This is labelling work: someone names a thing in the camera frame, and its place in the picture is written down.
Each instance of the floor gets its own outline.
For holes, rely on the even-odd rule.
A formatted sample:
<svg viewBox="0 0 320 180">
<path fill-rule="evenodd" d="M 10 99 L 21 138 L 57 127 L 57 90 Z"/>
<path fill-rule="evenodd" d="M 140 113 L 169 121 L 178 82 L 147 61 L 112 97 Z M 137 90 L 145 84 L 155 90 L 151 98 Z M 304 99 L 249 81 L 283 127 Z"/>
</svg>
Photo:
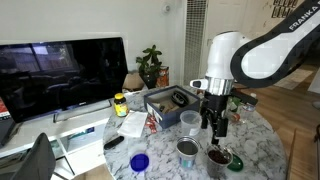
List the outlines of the floor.
<svg viewBox="0 0 320 180">
<path fill-rule="evenodd" d="M 319 67 L 320 58 L 310 58 L 301 69 L 313 73 L 293 90 L 276 86 L 243 90 L 257 94 L 257 111 L 278 133 L 288 158 L 292 156 L 290 179 L 312 180 L 317 177 L 316 144 L 313 137 L 315 127 L 320 124 L 320 110 L 313 108 L 311 103 L 320 100 L 320 94 L 307 90 Z M 109 180 L 112 177 L 105 166 L 100 166 L 75 179 Z"/>
</svg>

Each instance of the green leaves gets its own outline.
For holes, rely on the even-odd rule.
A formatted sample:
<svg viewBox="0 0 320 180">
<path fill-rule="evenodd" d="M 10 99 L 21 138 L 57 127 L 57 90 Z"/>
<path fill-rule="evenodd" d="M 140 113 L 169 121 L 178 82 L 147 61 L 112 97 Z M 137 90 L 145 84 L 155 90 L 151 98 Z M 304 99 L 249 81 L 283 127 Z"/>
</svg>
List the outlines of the green leaves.
<svg viewBox="0 0 320 180">
<path fill-rule="evenodd" d="M 162 62 L 159 62 L 158 55 L 162 55 L 161 51 L 156 50 L 156 45 L 153 45 L 152 48 L 147 48 L 142 51 L 147 54 L 143 58 L 137 57 L 136 62 L 140 63 L 139 72 L 142 74 L 155 73 L 156 76 L 159 75 L 159 70 Z"/>
</svg>

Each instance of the tv stand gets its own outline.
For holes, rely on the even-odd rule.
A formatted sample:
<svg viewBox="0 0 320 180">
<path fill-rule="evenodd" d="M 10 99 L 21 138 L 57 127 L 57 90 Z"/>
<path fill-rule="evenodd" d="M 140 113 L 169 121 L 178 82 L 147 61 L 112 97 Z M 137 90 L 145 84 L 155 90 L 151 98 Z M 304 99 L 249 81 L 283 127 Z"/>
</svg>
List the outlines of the tv stand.
<svg viewBox="0 0 320 180">
<path fill-rule="evenodd" d="M 114 110 L 109 107 L 92 113 L 75 115 L 72 120 L 59 123 L 52 121 L 53 115 L 26 121 L 12 139 L 0 149 L 0 158 L 30 149 L 36 137 L 44 132 L 55 152 L 57 160 L 55 172 L 66 179 L 73 179 L 79 174 L 105 164 L 103 134 L 112 114 Z M 94 132 L 70 139 L 70 135 L 92 127 L 94 127 Z M 0 173 L 12 171 L 18 164 L 0 169 Z"/>
</svg>

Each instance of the metal cup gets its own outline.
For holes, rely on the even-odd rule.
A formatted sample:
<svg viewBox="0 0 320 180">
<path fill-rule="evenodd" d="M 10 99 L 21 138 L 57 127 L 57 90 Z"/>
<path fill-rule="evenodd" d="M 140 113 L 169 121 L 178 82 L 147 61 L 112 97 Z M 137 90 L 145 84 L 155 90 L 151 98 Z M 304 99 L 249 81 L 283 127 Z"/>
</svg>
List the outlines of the metal cup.
<svg viewBox="0 0 320 180">
<path fill-rule="evenodd" d="M 199 151 L 199 143 L 190 137 L 182 137 L 178 140 L 177 151 L 181 167 L 191 169 Z"/>
<path fill-rule="evenodd" d="M 226 163 L 216 162 L 215 159 L 211 159 L 209 152 L 221 153 L 223 158 L 226 159 Z M 233 156 L 229 149 L 221 148 L 217 145 L 211 145 L 207 149 L 207 172 L 212 178 L 221 178 L 224 176 L 224 169 L 232 162 Z"/>
</svg>

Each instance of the potted plant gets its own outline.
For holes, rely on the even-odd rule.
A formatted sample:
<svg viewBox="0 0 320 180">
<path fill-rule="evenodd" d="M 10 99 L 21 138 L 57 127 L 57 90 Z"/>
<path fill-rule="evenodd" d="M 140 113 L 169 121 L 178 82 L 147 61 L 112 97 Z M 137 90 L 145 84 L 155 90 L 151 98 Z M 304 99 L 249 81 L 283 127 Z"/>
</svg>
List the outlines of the potted plant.
<svg viewBox="0 0 320 180">
<path fill-rule="evenodd" d="M 142 51 L 147 54 L 144 57 L 137 57 L 136 62 L 140 64 L 139 74 L 149 89 L 155 88 L 159 70 L 162 62 L 159 61 L 158 55 L 161 51 L 156 50 L 156 45 Z"/>
</svg>

